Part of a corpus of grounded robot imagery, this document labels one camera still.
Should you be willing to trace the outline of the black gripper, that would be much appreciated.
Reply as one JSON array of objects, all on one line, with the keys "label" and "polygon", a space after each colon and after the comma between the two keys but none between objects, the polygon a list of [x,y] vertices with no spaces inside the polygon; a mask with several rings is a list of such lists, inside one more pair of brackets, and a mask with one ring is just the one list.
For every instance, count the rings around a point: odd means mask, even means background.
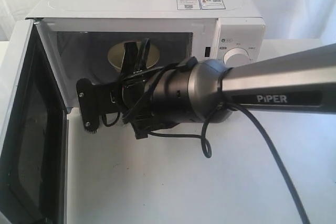
[{"label": "black gripper", "polygon": [[[121,73],[133,73],[147,69],[146,63],[150,50],[150,40],[143,39],[138,50],[135,41],[124,43],[124,56]],[[152,131],[171,129],[178,123],[155,117],[150,111],[151,96],[143,98],[146,93],[145,83],[152,74],[126,78],[120,76],[117,81],[98,85],[98,115],[106,127],[115,125],[120,115],[126,116],[135,108],[132,118],[123,119],[130,123],[137,140],[147,138]]]}]

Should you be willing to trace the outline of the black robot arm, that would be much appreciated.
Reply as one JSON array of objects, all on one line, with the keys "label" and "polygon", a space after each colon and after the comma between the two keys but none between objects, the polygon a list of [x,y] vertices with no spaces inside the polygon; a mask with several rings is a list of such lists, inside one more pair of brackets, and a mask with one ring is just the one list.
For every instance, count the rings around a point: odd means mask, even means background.
[{"label": "black robot arm", "polygon": [[219,123],[230,111],[335,112],[335,45],[240,67],[190,58],[147,68],[149,39],[126,42],[110,100],[138,139],[182,123]]}]

